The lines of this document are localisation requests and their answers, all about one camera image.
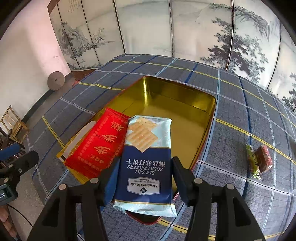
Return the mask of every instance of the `pine tree painting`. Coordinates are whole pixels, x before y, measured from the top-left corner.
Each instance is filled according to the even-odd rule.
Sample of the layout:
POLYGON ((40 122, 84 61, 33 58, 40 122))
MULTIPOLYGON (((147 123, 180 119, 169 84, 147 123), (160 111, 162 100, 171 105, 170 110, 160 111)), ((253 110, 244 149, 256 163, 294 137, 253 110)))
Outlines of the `pine tree painting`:
MULTIPOLYGON (((290 74, 290 78, 294 79, 294 81, 296 81, 296 74, 292 73, 290 74)), ((284 96, 282 98, 282 101, 285 102, 285 104, 293 111, 295 106, 296 106, 296 90, 292 89, 289 91, 289 94, 292 95, 290 97, 286 97, 284 96)))
MULTIPOLYGON (((212 9, 223 8, 229 11, 231 9, 230 6, 225 4, 212 3, 210 7, 212 9)), ((270 26, 262 17, 240 6, 235 6, 234 10, 236 18, 239 18, 239 22, 252 21, 258 33, 267 40, 269 39, 270 26)), ((210 56, 207 58, 201 57, 200 60, 208 64, 218 63, 221 65, 221 68, 225 69, 231 44, 232 23, 223 21, 217 17, 212 19, 212 23, 222 27, 221 32, 215 35, 221 46, 214 45, 213 48, 209 48, 210 56)), ((259 83, 259 74, 265 71, 265 63, 268 63, 268 59, 262 52, 260 39, 247 34, 244 36, 238 35, 237 26, 234 24, 232 52, 228 70, 236 73, 236 70, 239 69, 245 72, 248 80, 259 83)))

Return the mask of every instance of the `label sticker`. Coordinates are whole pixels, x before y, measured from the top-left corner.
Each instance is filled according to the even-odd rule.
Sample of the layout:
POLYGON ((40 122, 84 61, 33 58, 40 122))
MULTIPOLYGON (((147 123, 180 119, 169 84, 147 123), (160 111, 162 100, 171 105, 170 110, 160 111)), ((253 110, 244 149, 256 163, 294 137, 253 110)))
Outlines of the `label sticker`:
POLYGON ((147 177, 129 178, 127 191, 143 196, 159 194, 160 181, 147 177))
POLYGON ((5 192, 4 192, 4 190, 1 190, 0 191, 0 201, 5 200, 6 198, 7 198, 7 196, 6 196, 5 192))

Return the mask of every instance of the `metal screw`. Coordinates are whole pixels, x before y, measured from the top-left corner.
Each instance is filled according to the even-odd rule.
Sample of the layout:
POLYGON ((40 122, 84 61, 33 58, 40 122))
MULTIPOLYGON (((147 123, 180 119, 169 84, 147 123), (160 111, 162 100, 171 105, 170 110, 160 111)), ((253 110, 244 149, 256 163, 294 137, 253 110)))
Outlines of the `metal screw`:
POLYGON ((98 181, 99 181, 99 180, 98 180, 96 177, 94 177, 94 178, 92 178, 92 179, 90 180, 90 182, 93 183, 93 184, 98 183, 98 181))
POLYGON ((196 179, 194 179, 194 182, 197 183, 197 184, 201 184, 202 179, 201 178, 196 178, 196 179))
POLYGON ((66 184, 61 184, 61 185, 59 185, 59 190, 64 190, 64 189, 66 189, 66 184))
POLYGON ((231 183, 228 183, 228 184, 226 185, 226 187, 227 187, 228 189, 230 189, 230 190, 233 190, 233 189, 234 189, 234 186, 233 186, 233 184, 231 184, 231 183))

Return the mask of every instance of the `small snack packet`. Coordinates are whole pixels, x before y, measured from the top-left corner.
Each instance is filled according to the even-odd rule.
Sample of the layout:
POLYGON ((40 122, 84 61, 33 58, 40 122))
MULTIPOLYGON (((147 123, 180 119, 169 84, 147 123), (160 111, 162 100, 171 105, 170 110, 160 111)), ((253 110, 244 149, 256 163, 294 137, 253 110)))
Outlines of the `small snack packet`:
POLYGON ((88 178, 98 177, 116 156, 121 156, 128 118, 106 108, 79 147, 68 156, 65 165, 88 178))
POLYGON ((260 145, 255 151, 255 155, 257 157, 261 173, 272 168, 273 166, 272 159, 266 145, 260 145))
POLYGON ((247 159, 248 159, 248 164, 250 167, 250 171, 253 174, 253 177, 256 179, 261 179, 260 177, 260 169, 259 165, 257 162, 257 158, 254 152, 254 149, 252 146, 246 144, 246 149, 247 149, 247 159))
POLYGON ((172 200, 171 121, 138 115, 130 119, 114 196, 115 209, 177 216, 172 200))

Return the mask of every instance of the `pink wall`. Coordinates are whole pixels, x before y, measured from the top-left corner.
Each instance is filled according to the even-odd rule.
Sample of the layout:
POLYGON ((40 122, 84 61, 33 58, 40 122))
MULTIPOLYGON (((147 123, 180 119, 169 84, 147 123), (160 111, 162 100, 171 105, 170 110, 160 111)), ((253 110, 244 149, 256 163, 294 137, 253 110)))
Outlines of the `pink wall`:
POLYGON ((32 0, 0 40, 0 117, 9 105, 24 117, 49 90, 52 72, 70 73, 49 19, 49 2, 32 0))

